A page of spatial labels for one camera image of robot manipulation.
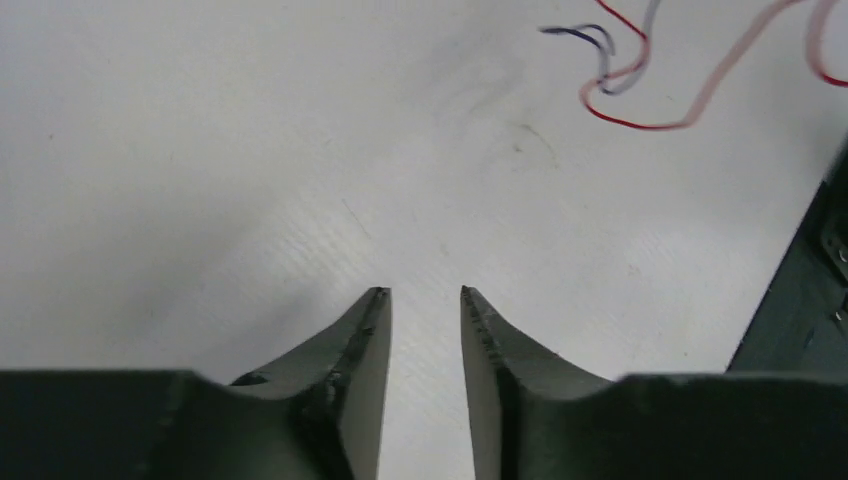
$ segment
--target white table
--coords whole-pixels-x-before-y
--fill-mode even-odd
[[[666,0],[598,104],[682,116],[767,3]],[[228,381],[391,286],[381,478],[410,480],[472,477],[463,283],[592,372],[720,371],[848,126],[811,7],[658,134],[589,116],[596,52],[536,32],[600,22],[624,63],[591,0],[3,1],[0,364]]]

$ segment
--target blue wire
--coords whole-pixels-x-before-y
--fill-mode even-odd
[[[654,20],[656,19],[657,10],[659,10],[660,0],[651,0],[651,3],[648,4],[648,8],[645,11],[645,18],[642,22],[642,32],[645,33],[645,36],[648,40],[651,39],[651,35],[654,27]],[[592,29],[601,32],[601,34],[606,38],[608,48],[605,48],[601,45],[600,42],[595,40],[593,37],[583,33],[581,30]],[[612,36],[601,26],[595,24],[584,24],[578,25],[571,28],[566,27],[542,27],[539,29],[540,32],[550,34],[550,35],[574,35],[580,39],[583,39],[598,49],[598,55],[600,57],[599,61],[599,73],[598,73],[598,87],[601,92],[606,95],[621,95],[622,93],[633,88],[634,85],[642,78],[645,70],[648,68],[648,62],[650,57],[645,59],[645,62],[639,66],[639,68],[627,76],[627,78],[621,82],[616,88],[609,88],[609,64],[610,64],[610,55],[615,55],[615,46],[613,44]]]
[[[601,45],[601,42],[595,40],[594,37],[581,32],[580,28],[542,27],[542,28],[539,29],[539,31],[542,32],[542,33],[547,33],[549,35],[574,35],[575,37],[580,38],[582,40],[585,40],[585,41],[591,43],[592,45],[594,45],[595,48],[598,49],[598,63],[599,63],[599,67],[598,67],[598,79],[599,80],[598,81],[599,81],[599,83],[604,82],[604,84],[605,84],[606,81],[607,81],[607,78],[609,77],[609,57],[610,57],[610,54],[614,51],[613,50],[614,45],[612,43],[612,36],[610,36],[610,34],[606,30],[604,30],[603,27],[601,27],[599,25],[594,25],[594,24],[579,25],[578,27],[582,27],[582,29],[591,28],[591,29],[600,31],[608,39],[609,47]]]

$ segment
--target wire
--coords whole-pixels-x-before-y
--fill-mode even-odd
[[[581,30],[592,28],[595,30],[599,30],[606,38],[607,45],[601,45],[599,41],[597,41],[591,35],[583,33]],[[591,25],[578,25],[576,27],[541,27],[539,31],[542,33],[546,33],[549,35],[574,35],[577,38],[582,40],[586,40],[591,43],[598,49],[598,81],[606,81],[606,77],[609,75],[609,57],[610,55],[615,54],[615,44],[612,41],[612,36],[604,30],[603,27],[595,24]]]
[[[654,30],[654,20],[657,16],[657,10],[659,10],[660,0],[651,0],[651,3],[648,4],[648,8],[645,10],[645,19],[642,21],[642,32],[645,33],[645,38],[650,42],[652,36],[652,32]],[[645,71],[648,69],[648,62],[651,60],[651,52],[648,50],[648,54],[645,55],[645,61],[639,66],[639,68],[630,74],[623,82],[618,84],[616,88],[607,88],[606,81],[608,80],[609,75],[607,74],[604,77],[604,85],[600,86],[602,92],[607,95],[621,95],[622,93],[630,90],[636,85],[639,80],[642,78],[642,75],[645,74]]]
[[[606,10],[612,16],[617,18],[620,22],[626,25],[630,30],[636,33],[642,40],[642,49],[639,56],[628,66],[611,72],[609,74],[610,79],[615,79],[619,77],[623,77],[625,75],[632,74],[636,72],[645,62],[647,62],[648,57],[650,56],[651,43],[648,36],[641,30],[639,30],[635,25],[633,25],[630,20],[626,17],[618,13],[615,9],[606,4],[605,0],[595,0],[601,8]],[[641,124],[635,123],[628,120],[624,120],[621,118],[613,117],[602,113],[596,110],[591,103],[590,94],[592,89],[598,86],[599,82],[596,79],[589,80],[586,82],[583,87],[580,88],[580,101],[583,103],[583,106],[589,110],[592,115],[596,117],[606,120],[608,122],[616,123],[619,125],[623,125],[625,127],[634,128],[637,130],[649,130],[649,131],[667,131],[667,130],[677,130],[681,128],[687,128],[692,126],[698,119],[701,117],[701,114],[704,113],[707,104],[715,93],[721,81],[727,75],[727,73],[736,65],[742,55],[751,47],[754,41],[760,36],[760,34],[765,30],[769,23],[783,10],[786,8],[800,3],[804,0],[777,0],[768,7],[766,7],[759,15],[754,19],[751,25],[748,27],[748,30],[742,35],[739,40],[733,45],[730,51],[724,56],[724,58],[719,62],[713,72],[707,77],[706,82],[703,87],[701,87],[701,91],[695,97],[695,101],[692,103],[692,106],[689,107],[689,111],[686,112],[684,117],[676,122],[670,123],[661,123],[661,124]],[[824,67],[823,61],[821,60],[821,37],[824,30],[824,24],[826,23],[827,17],[830,14],[833,6],[836,4],[838,0],[820,0],[817,5],[815,11],[813,12],[813,16],[810,21],[810,27],[807,36],[807,61],[810,64],[813,72],[819,76],[822,80],[831,85],[836,85],[840,87],[848,87],[848,81],[840,80],[832,77],[829,73],[827,73],[826,68]]]
[[[653,30],[654,19],[656,18],[657,9],[659,7],[660,0],[651,0],[648,4],[648,8],[645,11],[645,19],[643,21],[642,30],[645,32],[645,35],[650,39],[651,31]],[[584,29],[594,29],[600,31],[607,40],[607,44],[609,48],[602,49],[599,45],[599,42],[594,40],[594,38],[586,38],[587,35],[579,34],[578,32]],[[574,35],[587,42],[593,44],[597,49],[600,55],[599,61],[599,72],[598,72],[598,81],[599,81],[599,89],[606,95],[621,95],[622,93],[633,88],[634,85],[639,81],[639,79],[644,74],[645,70],[648,67],[648,58],[640,65],[639,69],[636,72],[633,72],[627,79],[624,80],[621,84],[619,84],[616,88],[609,88],[608,80],[609,80],[609,57],[615,55],[615,45],[613,43],[612,36],[607,33],[607,31],[595,24],[584,24],[577,25],[574,27],[542,27],[539,29],[540,32],[551,34],[551,35]]]
[[[810,25],[807,29],[807,63],[810,69],[825,82],[837,87],[848,87],[848,81],[832,77],[827,73],[824,61],[821,58],[822,35],[827,23],[827,17],[839,0],[820,0],[810,16]]]
[[[622,23],[627,25],[628,28],[633,30],[642,38],[642,52],[639,57],[627,67],[622,68],[621,70],[617,70],[615,72],[610,73],[610,78],[618,78],[624,75],[630,74],[634,72],[641,63],[645,61],[645,58],[648,57],[650,53],[650,42],[648,41],[646,35],[636,28],[627,18],[625,18],[620,13],[616,12],[614,9],[609,7],[605,0],[595,0],[604,10],[612,14],[614,17],[618,18]],[[625,127],[635,128],[637,130],[653,130],[653,131],[662,131],[662,130],[677,130],[681,128],[686,128],[694,124],[698,121],[701,114],[704,113],[706,109],[707,103],[709,103],[710,98],[712,98],[715,93],[718,85],[727,75],[731,68],[742,58],[742,55],[751,47],[757,37],[765,30],[768,24],[776,17],[780,12],[785,10],[786,8],[800,3],[804,0],[778,0],[771,5],[769,5],[765,10],[760,12],[759,15],[754,19],[751,23],[751,26],[748,27],[748,30],[742,35],[742,37],[736,41],[730,51],[725,55],[725,57],[719,62],[718,66],[716,66],[715,70],[707,77],[704,86],[701,88],[701,91],[695,97],[695,101],[692,103],[692,106],[689,107],[689,111],[686,112],[684,117],[676,122],[670,123],[661,123],[661,124],[641,124],[635,123],[628,120],[624,120],[621,118],[613,117],[602,113],[596,110],[591,103],[590,93],[592,89],[597,85],[597,82],[593,79],[586,82],[583,87],[580,89],[580,101],[583,103],[583,106],[589,110],[596,117],[606,120],[608,122],[617,123],[619,125],[623,125]]]

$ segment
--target scratch mark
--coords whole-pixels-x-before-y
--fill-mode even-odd
[[[547,148],[548,151],[551,153],[551,161],[554,163],[554,167],[559,168],[559,163],[556,160],[557,157],[556,157],[556,152],[554,151],[554,147],[552,147],[551,144],[548,143],[547,140],[545,140],[545,137],[540,135],[539,132],[537,132],[535,128],[533,128],[531,125],[529,125],[527,123],[522,123],[519,126],[521,128],[523,128],[524,130],[527,130],[528,132],[530,132],[531,135],[538,138],[539,141],[542,142],[542,144],[545,145],[545,148]]]
[[[353,217],[353,219],[356,221],[356,224],[359,225],[359,228],[362,229],[362,233],[364,233],[365,236],[368,237],[368,240],[374,240],[374,238],[371,237],[371,234],[368,233],[368,230],[365,228],[365,225],[363,225],[362,222],[359,221],[359,217],[357,217],[356,214],[353,213],[353,210],[350,208],[350,205],[347,204],[347,200],[343,198],[342,203],[344,204],[347,211],[350,212],[350,216]]]

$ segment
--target red wire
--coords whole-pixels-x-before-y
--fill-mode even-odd
[[[830,76],[824,61],[821,58],[822,35],[824,34],[827,17],[839,0],[821,0],[813,10],[810,17],[810,26],[807,30],[807,63],[819,78],[837,87],[848,87],[848,81],[840,80]]]
[[[630,73],[636,71],[648,58],[651,51],[650,41],[644,32],[639,30],[633,22],[628,20],[624,15],[617,12],[615,9],[607,5],[606,0],[595,0],[598,5],[601,6],[604,10],[609,12],[612,16],[617,18],[619,21],[624,23],[630,30],[632,30],[636,35],[638,35],[642,39],[642,49],[639,53],[639,56],[629,65],[625,66],[620,70],[616,70],[609,74],[609,79],[615,79],[619,77],[623,77]],[[652,130],[652,131],[662,131],[662,130],[677,130],[681,128],[687,128],[692,126],[698,119],[701,117],[701,114],[704,113],[704,110],[707,107],[710,99],[715,93],[721,81],[727,75],[727,73],[733,68],[734,65],[742,58],[742,55],[751,47],[757,37],[765,30],[769,23],[783,10],[786,8],[800,3],[804,0],[777,0],[776,2],[769,5],[766,9],[760,12],[759,15],[751,22],[751,26],[748,27],[748,30],[742,35],[739,40],[733,44],[733,47],[724,56],[724,58],[719,62],[713,72],[707,77],[706,82],[704,82],[704,86],[701,87],[701,91],[698,92],[698,95],[695,97],[695,101],[692,103],[692,106],[689,107],[689,111],[686,112],[686,115],[683,116],[682,119],[671,122],[671,123],[661,123],[661,124],[641,124],[635,123],[628,120],[624,120],[622,118],[613,117],[602,113],[595,109],[592,106],[590,100],[590,94],[592,90],[598,86],[598,79],[591,79],[586,82],[583,87],[580,88],[580,101],[583,103],[583,106],[586,107],[592,115],[606,120],[608,122],[617,123],[619,125],[623,125],[625,127],[635,128],[637,130]],[[833,6],[836,4],[838,0],[821,0],[817,5],[815,11],[813,12],[813,17],[810,21],[810,30],[807,37],[807,60],[813,69],[813,71],[824,81],[837,85],[840,87],[848,87],[848,82],[839,80],[831,77],[826,68],[823,65],[821,60],[821,37],[822,31],[824,29],[825,20],[827,16],[830,14]]]

